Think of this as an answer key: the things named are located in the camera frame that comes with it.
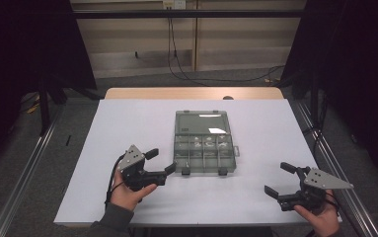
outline white tabletop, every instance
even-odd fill
[[[245,226],[305,222],[294,211],[282,212],[264,192],[268,185],[281,195],[299,190],[296,175],[280,162],[316,167],[287,100],[104,100],[87,136],[55,223],[90,225],[100,220],[118,156],[135,144],[142,152],[159,148],[145,163],[161,171],[173,162],[176,111],[226,111],[237,169],[228,177],[172,174],[166,185],[135,209],[133,226]]]

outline gray carpet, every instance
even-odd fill
[[[234,80],[200,81],[207,86],[268,86],[264,79],[239,81],[258,78],[266,73],[267,69],[251,69],[192,72],[187,75],[189,78]],[[271,78],[279,78],[280,74],[281,70],[278,70],[271,74]],[[171,74],[99,79],[97,84],[99,89],[94,93],[99,95],[104,95],[111,87],[201,86],[188,79],[177,79]],[[284,97],[292,103],[292,110],[300,126],[305,128],[290,91],[291,88],[282,89]],[[98,102],[83,98],[74,91],[66,90],[66,94],[69,98],[68,102],[62,106],[61,118],[8,229],[7,236],[84,236],[87,231],[86,228],[66,228],[53,224],[98,105]],[[51,110],[57,110],[57,106],[52,105]],[[0,210],[16,185],[38,141],[39,130],[38,113],[31,115],[21,113],[12,133],[0,150]],[[331,107],[328,107],[324,135],[378,227],[378,170],[373,166],[365,149],[352,141],[351,131]],[[312,149],[314,140],[310,135],[307,135],[306,139]],[[318,152],[317,160],[322,163],[322,169],[327,169]],[[357,236],[345,218],[341,228],[345,236]],[[274,236],[305,236],[310,231],[310,227],[308,225],[276,226],[272,227],[272,230],[276,233]],[[233,236],[242,233],[244,232],[235,232]],[[174,236],[170,231],[162,235]]]

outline black sleeve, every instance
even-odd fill
[[[88,237],[128,237],[127,226],[133,211],[108,203],[105,215],[91,225]]]

